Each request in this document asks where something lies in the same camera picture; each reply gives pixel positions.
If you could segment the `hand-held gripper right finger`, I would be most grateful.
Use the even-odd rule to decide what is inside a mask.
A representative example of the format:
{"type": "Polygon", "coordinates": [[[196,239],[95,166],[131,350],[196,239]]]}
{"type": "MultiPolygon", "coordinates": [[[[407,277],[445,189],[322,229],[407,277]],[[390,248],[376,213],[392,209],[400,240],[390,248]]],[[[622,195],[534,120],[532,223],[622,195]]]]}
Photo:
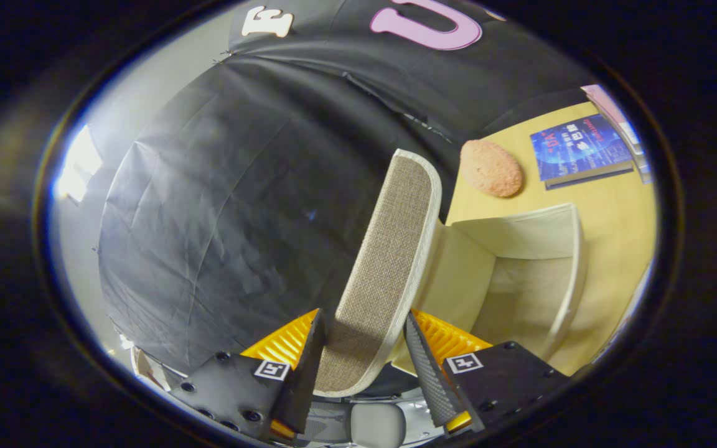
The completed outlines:
{"type": "Polygon", "coordinates": [[[420,310],[404,336],[431,419],[447,433],[497,430],[571,383],[515,341],[492,345],[420,310]]]}

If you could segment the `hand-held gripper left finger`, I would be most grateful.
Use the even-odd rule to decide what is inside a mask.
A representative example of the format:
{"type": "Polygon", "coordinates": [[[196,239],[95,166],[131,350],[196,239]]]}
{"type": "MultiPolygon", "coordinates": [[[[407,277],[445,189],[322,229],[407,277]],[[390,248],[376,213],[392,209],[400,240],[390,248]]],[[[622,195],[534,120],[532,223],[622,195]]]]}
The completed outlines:
{"type": "Polygon", "coordinates": [[[326,343],[314,309],[241,353],[217,352],[171,389],[208,419],[263,442],[304,434],[326,343]]]}

